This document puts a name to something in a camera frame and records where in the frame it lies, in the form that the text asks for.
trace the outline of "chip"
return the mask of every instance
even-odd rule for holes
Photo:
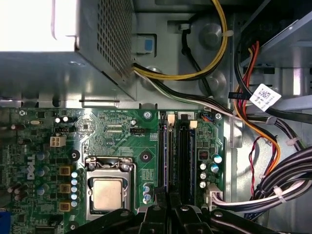
[[[20,214],[18,216],[18,223],[23,223],[25,222],[25,215],[24,214]]]
[[[70,166],[60,167],[59,168],[59,175],[60,176],[70,176]]]
[[[207,160],[208,152],[207,151],[199,151],[199,160]]]
[[[70,212],[70,202],[63,201],[59,203],[59,211]]]
[[[35,234],[57,234],[58,229],[55,227],[36,227]]]
[[[203,147],[204,148],[208,148],[209,147],[209,142],[207,142],[207,141],[203,142]]]
[[[59,192],[61,194],[70,194],[71,185],[70,184],[61,184],[59,186]]]

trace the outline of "mounting hole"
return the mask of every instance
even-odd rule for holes
[[[149,152],[149,151],[144,151],[144,152],[142,152],[141,154],[140,154],[140,160],[142,161],[142,162],[149,162],[149,161],[151,161],[151,159],[152,159],[152,154],[151,154],[151,152]]]

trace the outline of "ram slot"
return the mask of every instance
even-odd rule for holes
[[[181,126],[178,138],[179,192],[182,204],[190,203],[190,131],[188,126]]]
[[[167,152],[167,128],[160,126],[158,139],[158,187],[165,185],[165,155]]]

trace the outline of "barcode sticker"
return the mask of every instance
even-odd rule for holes
[[[282,96],[265,84],[260,84],[250,97],[250,101],[263,112],[276,103]]]

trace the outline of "cable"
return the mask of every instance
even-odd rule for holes
[[[221,28],[223,32],[226,32],[227,29],[227,24],[226,24],[226,18],[223,12],[223,9],[219,3],[218,0],[211,0],[219,14],[220,20],[221,20]],[[142,73],[143,75],[145,75],[148,78],[153,78],[153,79],[163,79],[163,80],[181,80],[181,79],[189,79],[189,78],[198,78],[198,77],[205,77],[209,72],[211,72],[214,67],[216,67],[218,65],[218,63],[221,61],[225,50],[226,50],[226,46],[228,43],[228,37],[223,35],[222,37],[222,42],[221,42],[221,47],[216,55],[216,57],[213,59],[213,61],[207,66],[205,67],[203,70],[201,70],[200,72],[196,72],[193,74],[186,74],[186,75],[166,75],[166,74],[155,74],[153,71],[149,70],[149,71],[145,71],[140,69],[137,64],[134,64],[135,70],[139,73]]]

